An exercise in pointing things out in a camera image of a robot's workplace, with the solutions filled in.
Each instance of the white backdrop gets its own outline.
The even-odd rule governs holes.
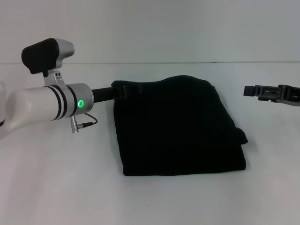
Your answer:
[[[25,127],[0,141],[0,224],[299,224],[300,109],[244,97],[243,89],[300,86],[300,63],[105,64],[297,61],[300,32],[293,24],[299,5],[295,0],[3,1],[0,80],[8,93],[43,85],[42,75],[30,75],[19,63],[24,47],[65,38],[75,44],[75,55],[61,69],[66,83],[101,88],[114,80],[148,82],[182,74],[205,79],[249,143],[243,146],[246,171],[124,177],[113,101],[95,104],[91,114],[99,123],[78,134],[63,119]]]

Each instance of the green led light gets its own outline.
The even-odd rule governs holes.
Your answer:
[[[83,105],[84,105],[84,101],[83,101],[83,100],[79,100],[79,101],[78,101],[78,107],[79,107],[79,108],[82,108]]]

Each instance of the black stripe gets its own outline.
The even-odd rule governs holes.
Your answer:
[[[57,98],[57,101],[58,101],[58,112],[57,112],[56,117],[53,119],[53,120],[56,120],[60,116],[60,113],[61,113],[61,100],[60,100],[60,96],[57,94],[57,92],[55,91],[55,89],[53,87],[49,87],[49,86],[46,86],[46,87],[50,88],[54,92],[54,94],[55,94],[55,96]]]
[[[59,120],[60,120],[61,118],[63,118],[66,115],[67,106],[68,106],[67,105],[67,99],[66,99],[65,93],[62,91],[62,89],[60,89],[59,86],[57,86],[57,85],[51,85],[51,86],[55,87],[60,92],[60,94],[62,96],[62,99],[64,100],[64,112],[62,113],[61,117],[59,118]]]
[[[67,88],[69,88],[69,90],[71,91],[71,93],[72,93],[72,95],[73,95],[73,98],[74,98],[74,110],[73,110],[72,114],[70,115],[70,116],[73,116],[74,113],[75,113],[76,110],[77,110],[77,98],[76,98],[76,94],[75,94],[75,92],[73,91],[73,89],[72,89],[71,87],[69,87],[68,85],[67,85]]]
[[[0,127],[3,126],[5,123],[5,120],[3,120],[1,123],[0,123]]]

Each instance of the folded black fabric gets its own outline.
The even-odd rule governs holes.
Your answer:
[[[246,168],[245,133],[236,128],[209,82],[182,75],[158,82],[115,81],[112,86],[132,93],[114,103],[124,175]]]

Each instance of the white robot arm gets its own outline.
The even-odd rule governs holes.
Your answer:
[[[66,85],[57,70],[62,66],[62,60],[73,54],[71,42],[56,38],[23,50],[23,63],[32,74],[43,73],[45,86],[16,90],[6,101],[5,85],[0,82],[0,139],[21,127],[65,117],[71,118],[73,133],[94,124],[77,125],[75,120],[75,115],[92,109],[93,91],[84,83]]]

